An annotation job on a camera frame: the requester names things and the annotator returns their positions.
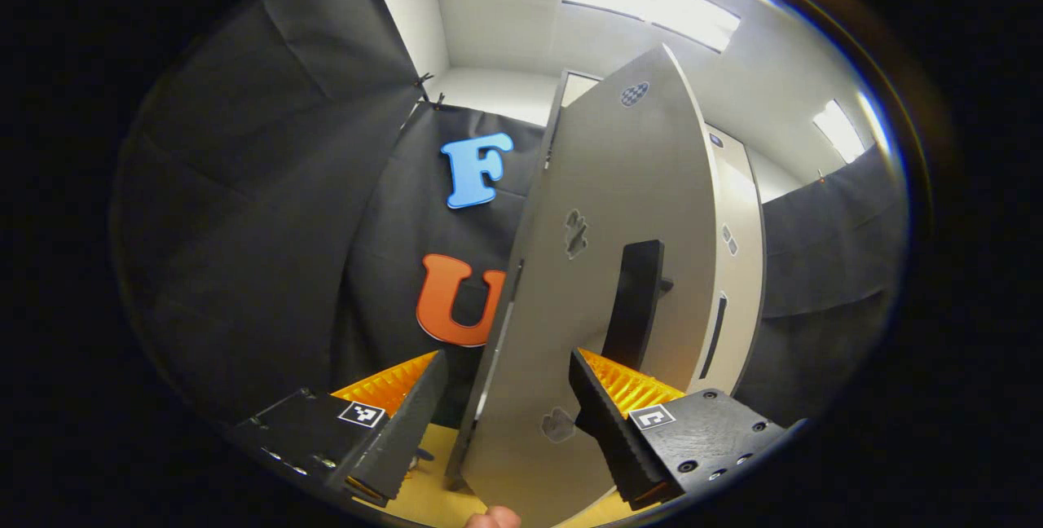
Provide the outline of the white cabinet door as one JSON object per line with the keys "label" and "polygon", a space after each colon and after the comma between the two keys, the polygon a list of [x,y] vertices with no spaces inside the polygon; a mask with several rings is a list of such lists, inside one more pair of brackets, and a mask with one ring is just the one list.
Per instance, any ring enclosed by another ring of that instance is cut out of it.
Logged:
{"label": "white cabinet door", "polygon": [[[746,161],[715,158],[715,278],[711,315],[689,392],[715,388],[733,394],[746,370],[759,325],[765,281],[765,238],[759,192]],[[720,292],[728,298],[723,330],[708,376],[699,373],[714,327]]]}
{"label": "white cabinet door", "polygon": [[556,528],[614,488],[577,424],[571,350],[612,339],[638,371],[689,389],[718,260],[704,116],[668,46],[559,109],[548,131],[447,466],[522,528]]}

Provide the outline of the long ceiling light panel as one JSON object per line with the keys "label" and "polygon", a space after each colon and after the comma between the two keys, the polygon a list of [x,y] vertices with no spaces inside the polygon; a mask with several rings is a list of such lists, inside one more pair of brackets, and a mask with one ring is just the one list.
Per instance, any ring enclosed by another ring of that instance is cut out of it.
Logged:
{"label": "long ceiling light panel", "polygon": [[561,0],[562,3],[618,13],[723,52],[738,31],[741,17],[709,0]]}

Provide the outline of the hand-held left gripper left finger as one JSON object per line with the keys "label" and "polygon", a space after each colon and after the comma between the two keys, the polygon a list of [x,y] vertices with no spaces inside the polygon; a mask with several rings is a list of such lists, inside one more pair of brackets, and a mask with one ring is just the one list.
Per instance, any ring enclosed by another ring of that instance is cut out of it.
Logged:
{"label": "hand-held left gripper left finger", "polygon": [[436,350],[335,392],[301,388],[234,425],[231,442],[328,502],[384,507],[420,457],[447,379]]}

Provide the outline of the small ceiling light panel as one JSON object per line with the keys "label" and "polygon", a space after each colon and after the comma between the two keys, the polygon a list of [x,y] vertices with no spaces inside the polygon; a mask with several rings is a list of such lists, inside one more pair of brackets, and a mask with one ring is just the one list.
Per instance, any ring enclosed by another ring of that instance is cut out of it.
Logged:
{"label": "small ceiling light panel", "polygon": [[846,164],[853,163],[865,152],[860,135],[834,99],[812,116],[812,125],[824,135]]}

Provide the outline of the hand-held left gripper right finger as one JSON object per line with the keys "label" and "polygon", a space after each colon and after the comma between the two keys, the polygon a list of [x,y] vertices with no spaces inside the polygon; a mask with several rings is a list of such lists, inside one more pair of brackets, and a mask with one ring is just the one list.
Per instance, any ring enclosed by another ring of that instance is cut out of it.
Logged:
{"label": "hand-held left gripper right finger", "polygon": [[792,431],[711,388],[685,394],[592,351],[571,351],[577,428],[596,439],[634,512],[696,504],[739,482]]}

